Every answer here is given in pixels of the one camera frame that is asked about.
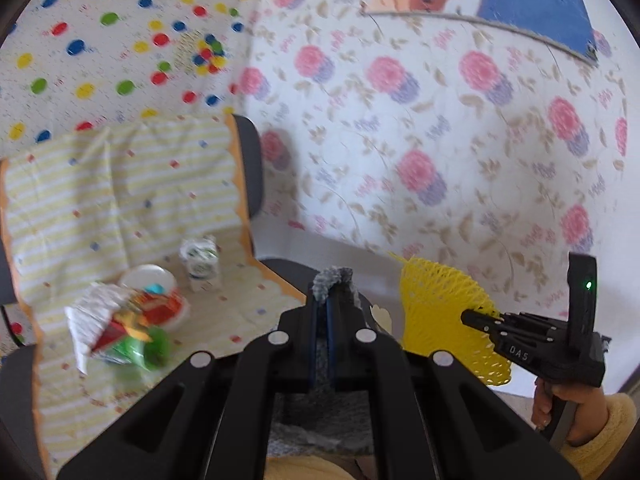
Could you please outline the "person's right hand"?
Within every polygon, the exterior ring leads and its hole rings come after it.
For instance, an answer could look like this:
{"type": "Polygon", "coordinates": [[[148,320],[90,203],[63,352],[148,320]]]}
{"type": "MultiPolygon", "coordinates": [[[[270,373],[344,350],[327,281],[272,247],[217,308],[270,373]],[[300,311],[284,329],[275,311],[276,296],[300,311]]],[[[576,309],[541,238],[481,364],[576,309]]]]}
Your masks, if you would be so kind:
{"type": "Polygon", "coordinates": [[[602,388],[582,384],[555,384],[537,378],[530,421],[539,429],[546,429],[553,420],[552,404],[561,400],[574,406],[573,419],[568,425],[564,444],[584,445],[603,430],[610,418],[602,388]]]}

